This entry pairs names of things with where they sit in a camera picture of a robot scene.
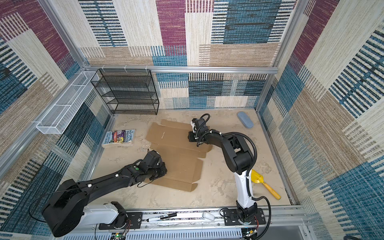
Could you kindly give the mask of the brown cardboard box sheet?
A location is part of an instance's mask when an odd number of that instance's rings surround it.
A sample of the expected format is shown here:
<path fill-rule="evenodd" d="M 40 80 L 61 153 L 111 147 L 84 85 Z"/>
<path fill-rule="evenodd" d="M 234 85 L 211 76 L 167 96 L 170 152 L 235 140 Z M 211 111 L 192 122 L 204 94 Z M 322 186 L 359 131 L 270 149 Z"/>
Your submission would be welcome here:
<path fill-rule="evenodd" d="M 152 123 L 146 140 L 151 142 L 151 149 L 162 157 L 166 165 L 165 176 L 152 182 L 154 185 L 175 190 L 192 192 L 201 178 L 203 160 L 212 150 L 211 145 L 201 145 L 188 139 L 192 126 L 185 123 L 162 119 Z"/>

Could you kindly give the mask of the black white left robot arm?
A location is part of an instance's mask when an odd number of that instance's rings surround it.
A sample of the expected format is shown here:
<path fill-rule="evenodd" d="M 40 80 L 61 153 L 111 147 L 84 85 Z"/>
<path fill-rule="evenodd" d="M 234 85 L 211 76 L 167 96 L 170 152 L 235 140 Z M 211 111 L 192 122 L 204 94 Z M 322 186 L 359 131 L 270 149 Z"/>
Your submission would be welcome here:
<path fill-rule="evenodd" d="M 166 173 L 162 157 L 156 151 L 150 151 L 143 159 L 109 175 L 82 182 L 72 179 L 64 181 L 46 202 L 42 216 L 56 238 L 65 236 L 79 226 L 106 225 L 124 229 L 129 220 L 121 204 L 91 203 L 116 190 L 142 183 L 145 179 L 154 181 Z"/>

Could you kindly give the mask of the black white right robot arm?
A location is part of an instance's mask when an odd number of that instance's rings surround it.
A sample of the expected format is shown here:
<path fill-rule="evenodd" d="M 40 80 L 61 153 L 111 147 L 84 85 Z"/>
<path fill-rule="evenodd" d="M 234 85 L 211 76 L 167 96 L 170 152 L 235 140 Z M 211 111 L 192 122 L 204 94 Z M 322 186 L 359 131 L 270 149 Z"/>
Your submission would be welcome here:
<path fill-rule="evenodd" d="M 235 175 L 237 186 L 237 215 L 242 224 L 249 224 L 257 213 L 258 205 L 253 199 L 251 170 L 256 163 L 257 150 L 252 140 L 238 132 L 221 133 L 207 126 L 209 114 L 191 120 L 192 131 L 188 139 L 197 146 L 213 145 L 221 148 L 227 167 Z"/>

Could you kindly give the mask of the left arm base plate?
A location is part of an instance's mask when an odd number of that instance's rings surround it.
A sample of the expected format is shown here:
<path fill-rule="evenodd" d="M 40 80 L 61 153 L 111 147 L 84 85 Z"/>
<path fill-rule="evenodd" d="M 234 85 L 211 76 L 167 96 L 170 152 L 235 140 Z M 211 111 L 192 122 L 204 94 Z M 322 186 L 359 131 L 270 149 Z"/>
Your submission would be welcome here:
<path fill-rule="evenodd" d="M 117 218 L 110 224 L 99 224 L 99 230 L 128 230 L 139 229 L 142 224 L 142 212 L 128 212 L 118 214 Z"/>

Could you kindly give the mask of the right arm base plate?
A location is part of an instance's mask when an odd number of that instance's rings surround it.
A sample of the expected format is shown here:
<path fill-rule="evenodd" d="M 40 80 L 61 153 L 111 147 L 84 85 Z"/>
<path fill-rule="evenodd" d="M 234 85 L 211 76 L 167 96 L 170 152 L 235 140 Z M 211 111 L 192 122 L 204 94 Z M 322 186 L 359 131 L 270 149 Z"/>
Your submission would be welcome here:
<path fill-rule="evenodd" d="M 224 218 L 226 226 L 265 225 L 267 223 L 266 215 L 261 208 L 258 208 L 256 212 L 248 216 L 241 213 L 238 209 L 229 208 L 222 208 L 219 213 Z"/>

